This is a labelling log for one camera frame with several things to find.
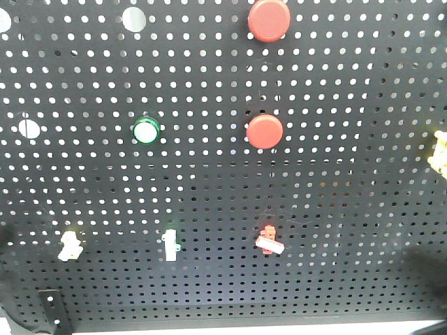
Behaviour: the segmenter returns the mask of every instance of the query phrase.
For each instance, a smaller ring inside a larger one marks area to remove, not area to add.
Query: bracket
[[[52,335],[71,335],[73,333],[65,312],[59,290],[41,290],[38,292]]]

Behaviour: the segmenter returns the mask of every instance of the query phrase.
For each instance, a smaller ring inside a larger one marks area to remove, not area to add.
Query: pegboard
[[[275,43],[249,32],[252,4],[0,2],[17,323],[50,329],[40,290],[76,332],[445,316],[418,265],[446,260],[446,181],[426,161],[447,128],[446,1],[289,0]],[[284,125],[269,150],[246,137],[262,113]],[[143,115],[156,144],[133,139]],[[267,221],[281,255],[255,247]],[[67,230],[84,251],[61,262]]]

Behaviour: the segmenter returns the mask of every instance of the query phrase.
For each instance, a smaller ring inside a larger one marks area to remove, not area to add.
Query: green led lamp
[[[160,134],[160,123],[151,117],[141,117],[133,125],[133,136],[139,143],[154,144]]]

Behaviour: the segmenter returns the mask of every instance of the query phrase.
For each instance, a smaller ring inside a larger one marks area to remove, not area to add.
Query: large hole
[[[22,136],[33,140],[41,134],[41,128],[35,121],[26,119],[19,122],[19,132]]]
[[[123,25],[127,30],[138,33],[146,27],[146,15],[137,7],[129,7],[123,12]]]
[[[6,10],[0,8],[0,33],[4,33],[11,28],[11,17]]]

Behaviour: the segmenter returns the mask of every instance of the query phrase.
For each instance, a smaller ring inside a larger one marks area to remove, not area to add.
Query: red push button
[[[291,12],[281,0],[258,0],[249,13],[249,28],[257,40],[275,42],[291,25]]]
[[[284,133],[282,123],[273,115],[259,115],[247,129],[250,144],[258,149],[270,149],[279,143]]]

